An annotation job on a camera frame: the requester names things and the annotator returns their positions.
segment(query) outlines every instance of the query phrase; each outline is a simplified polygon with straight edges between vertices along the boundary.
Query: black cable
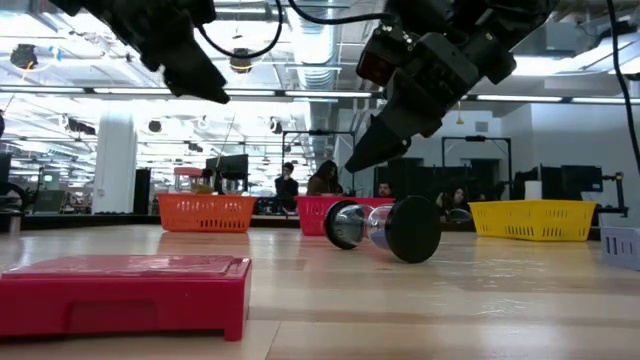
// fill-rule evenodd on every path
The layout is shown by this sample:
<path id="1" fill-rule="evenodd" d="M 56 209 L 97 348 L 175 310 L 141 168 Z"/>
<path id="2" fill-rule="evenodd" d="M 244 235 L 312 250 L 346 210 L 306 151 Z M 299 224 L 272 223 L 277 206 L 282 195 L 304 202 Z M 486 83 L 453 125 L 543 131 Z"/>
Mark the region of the black cable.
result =
<path id="1" fill-rule="evenodd" d="M 247 55 L 234 54 L 233 52 L 227 51 L 221 48 L 220 46 L 218 46 L 216 43 L 214 43 L 213 40 L 211 40 L 211 38 L 209 37 L 209 35 L 207 35 L 207 31 L 204 29 L 204 26 L 200 25 L 197 27 L 197 29 L 200 32 L 200 35 L 202 35 L 204 40 L 208 42 L 209 45 L 211 45 L 211 47 L 213 47 L 214 49 L 216 49 L 218 52 L 220 52 L 225 56 L 228 56 L 234 59 L 240 59 L 240 60 L 248 60 L 248 59 L 254 59 L 254 58 L 260 57 L 268 53 L 269 51 L 273 50 L 274 47 L 276 47 L 276 45 L 278 44 L 278 41 L 280 40 L 280 35 L 282 34 L 282 25 L 284 24 L 282 3 L 280 2 L 280 0 L 275 0 L 275 2 L 276 2 L 276 8 L 278 9 L 278 29 L 276 30 L 276 34 L 274 35 L 273 40 L 271 40 L 271 43 L 267 45 L 267 47 L 265 47 L 264 49 L 258 52 L 247 54 Z"/>
<path id="2" fill-rule="evenodd" d="M 636 160 L 636 166 L 638 167 L 638 173 L 640 174 L 640 147 L 638 147 L 638 137 L 636 135 L 635 121 L 633 120 L 633 108 L 631 107 L 631 96 L 629 95 L 629 89 L 627 83 L 624 81 L 624 76 L 620 70 L 620 54 L 618 49 L 618 29 L 616 27 L 617 18 L 616 10 L 613 6 L 613 0 L 606 0 L 607 9 L 609 10 L 609 21 L 611 22 L 611 37 L 613 42 L 613 68 L 616 71 L 616 77 L 620 83 L 620 89 L 624 96 L 624 106 L 627 111 L 627 123 L 629 126 L 629 135 L 631 135 L 631 146 L 633 147 L 633 155 Z"/>
<path id="3" fill-rule="evenodd" d="M 295 0 L 289 0 L 289 6 L 296 12 L 301 18 L 310 21 L 312 23 L 320 24 L 320 25 L 345 25 L 352 24 L 361 21 L 370 21 L 370 20 L 389 20 L 393 25 L 400 24 L 400 18 L 395 14 L 391 13 L 375 13 L 375 14 L 366 14 L 366 15 L 357 15 L 350 16 L 341 19 L 321 19 L 317 17 L 313 17 L 304 10 L 302 10 L 298 4 L 296 4 Z"/>

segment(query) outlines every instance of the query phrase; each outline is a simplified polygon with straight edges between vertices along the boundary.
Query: plastic basket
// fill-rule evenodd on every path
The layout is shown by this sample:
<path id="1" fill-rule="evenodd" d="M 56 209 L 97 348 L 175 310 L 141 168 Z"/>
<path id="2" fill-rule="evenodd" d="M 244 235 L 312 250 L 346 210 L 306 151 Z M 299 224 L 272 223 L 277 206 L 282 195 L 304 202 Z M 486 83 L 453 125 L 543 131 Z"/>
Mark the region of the plastic basket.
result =
<path id="1" fill-rule="evenodd" d="M 585 241 L 596 203 L 524 200 L 470 203 L 480 236 L 533 241 Z"/>
<path id="2" fill-rule="evenodd" d="M 602 228 L 602 261 L 640 271 L 640 231 L 630 228 Z"/>
<path id="3" fill-rule="evenodd" d="M 158 194 L 167 231 L 242 233 L 249 229 L 255 202 L 245 196 Z"/>
<path id="4" fill-rule="evenodd" d="M 342 200 L 351 200 L 359 204 L 378 207 L 385 204 L 393 204 L 394 199 L 388 198 L 356 198 L 341 196 L 298 196 L 298 214 L 300 215 L 300 228 L 306 236 L 324 235 L 324 216 L 331 205 Z"/>

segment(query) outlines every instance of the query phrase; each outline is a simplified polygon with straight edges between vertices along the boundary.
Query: black lid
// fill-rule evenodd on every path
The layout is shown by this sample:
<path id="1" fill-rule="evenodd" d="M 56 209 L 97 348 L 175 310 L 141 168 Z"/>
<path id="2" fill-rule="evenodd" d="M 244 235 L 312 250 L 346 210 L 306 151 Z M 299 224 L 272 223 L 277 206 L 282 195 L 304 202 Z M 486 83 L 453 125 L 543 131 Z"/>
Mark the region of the black lid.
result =
<path id="1" fill-rule="evenodd" d="M 336 222 L 340 210 L 351 205 L 358 205 L 358 203 L 351 200 L 339 201 L 329 208 L 324 218 L 325 235 L 333 245 L 343 250 L 356 248 L 353 243 L 360 243 L 364 239 L 364 224 Z"/>
<path id="2" fill-rule="evenodd" d="M 410 264 L 424 262 L 433 256 L 441 235 L 436 205 L 420 196 L 397 202 L 385 225 L 389 249 L 400 260 Z"/>

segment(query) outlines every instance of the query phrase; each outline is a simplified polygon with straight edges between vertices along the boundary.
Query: person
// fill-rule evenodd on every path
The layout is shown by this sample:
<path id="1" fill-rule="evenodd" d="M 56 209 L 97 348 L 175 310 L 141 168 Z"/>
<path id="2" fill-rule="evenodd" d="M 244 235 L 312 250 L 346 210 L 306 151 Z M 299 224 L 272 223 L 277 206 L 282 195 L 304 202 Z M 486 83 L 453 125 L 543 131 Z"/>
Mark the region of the person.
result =
<path id="1" fill-rule="evenodd" d="M 307 184 L 308 196 L 341 195 L 342 187 L 338 184 L 338 166 L 331 160 L 327 160 L 309 179 Z"/>
<path id="2" fill-rule="evenodd" d="M 276 197 L 281 201 L 282 207 L 287 211 L 295 211 L 295 197 L 298 196 L 299 184 L 291 178 L 293 169 L 294 167 L 292 163 L 284 164 L 282 167 L 282 175 L 275 181 Z"/>
<path id="3" fill-rule="evenodd" d="M 378 197 L 390 198 L 393 197 L 393 188 L 389 182 L 381 182 L 378 185 Z"/>
<path id="4" fill-rule="evenodd" d="M 452 194 L 448 192 L 441 193 L 436 200 L 436 205 L 440 209 L 440 221 L 443 223 L 447 222 L 449 213 L 454 209 L 471 212 L 462 188 L 456 188 Z"/>

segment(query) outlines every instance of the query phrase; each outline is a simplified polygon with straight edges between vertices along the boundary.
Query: ceiling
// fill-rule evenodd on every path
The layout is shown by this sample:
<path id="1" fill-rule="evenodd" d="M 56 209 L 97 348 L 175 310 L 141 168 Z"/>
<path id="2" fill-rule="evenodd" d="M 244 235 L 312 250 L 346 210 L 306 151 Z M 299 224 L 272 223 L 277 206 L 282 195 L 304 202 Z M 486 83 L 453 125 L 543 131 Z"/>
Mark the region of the ceiling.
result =
<path id="1" fill-rule="evenodd" d="M 344 17 L 381 10 L 376 0 L 306 0 L 307 11 L 321 17 Z M 574 54 L 550 56 L 544 46 L 531 44 L 519 48 L 517 72 L 499 85 L 482 81 L 474 93 L 539 96 L 616 96 L 615 78 L 609 74 L 610 43 L 596 45 L 596 35 L 606 30 L 604 1 L 561 1 L 546 32 L 546 39 L 567 38 L 575 42 Z M 618 12 L 634 19 L 638 1 L 616 1 Z M 268 44 L 277 22 L 274 8 L 265 10 L 264 2 L 216 1 L 218 20 L 205 26 L 211 38 L 226 49 L 258 50 Z M 256 59 L 248 74 L 237 74 L 229 60 L 204 42 L 196 40 L 228 81 L 227 89 L 307 89 L 332 91 L 377 91 L 355 73 L 360 53 L 375 24 L 356 23 L 337 27 L 318 27 L 286 10 L 286 24 L 276 47 Z M 24 71 L 11 64 L 9 57 L 18 44 L 36 45 L 38 66 Z M 640 71 L 640 42 L 635 37 L 623 43 L 621 53 L 628 72 Z M 57 11 L 44 0 L 0 0 L 0 85 L 75 86 L 75 87 L 164 87 L 158 73 L 148 71 L 136 51 L 120 43 L 109 28 L 88 13 L 75 17 Z M 95 136 L 81 136 L 64 128 L 72 118 L 99 131 L 102 109 L 118 103 L 100 98 L 54 97 L 46 94 L 0 92 L 0 106 L 11 102 L 7 118 L 7 136 L 27 137 L 28 141 L 5 142 L 14 152 L 17 170 L 33 171 L 46 165 L 57 169 L 77 169 L 66 175 L 69 182 L 91 180 L 95 166 Z M 226 106 L 202 100 L 131 100 L 136 110 L 139 131 L 138 166 L 152 167 L 154 180 L 171 182 L 176 164 L 203 166 L 204 159 L 218 154 L 251 156 L 251 181 L 271 187 L 280 168 L 282 136 L 269 128 L 272 120 L 284 130 L 306 131 L 325 128 L 350 130 L 352 101 L 232 101 Z M 356 112 L 367 108 L 356 104 Z M 464 109 L 490 110 L 496 117 L 517 105 L 504 103 L 465 103 Z M 162 131 L 149 131 L 149 122 L 162 123 Z M 185 141 L 200 144 L 203 152 L 188 149 Z M 292 142 L 287 161 L 299 166 L 294 173 L 304 183 L 318 161 L 332 157 L 332 137 L 312 140 L 307 135 Z"/>

